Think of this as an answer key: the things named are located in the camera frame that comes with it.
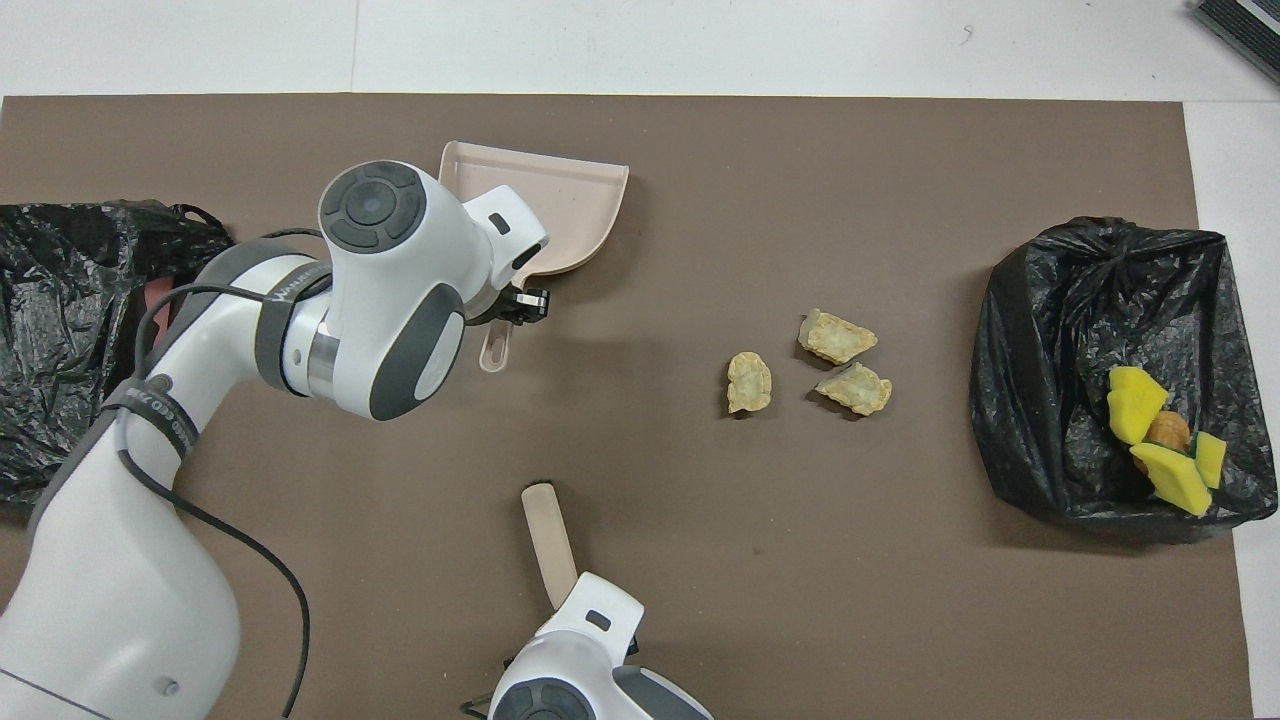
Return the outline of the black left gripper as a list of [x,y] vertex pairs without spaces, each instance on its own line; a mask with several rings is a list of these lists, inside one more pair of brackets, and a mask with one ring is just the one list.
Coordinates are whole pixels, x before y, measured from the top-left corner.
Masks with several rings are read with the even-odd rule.
[[516,325],[535,324],[545,319],[550,310],[550,292],[544,288],[517,290],[508,284],[498,291],[492,302],[468,316],[466,325],[485,325],[495,319],[512,322]]

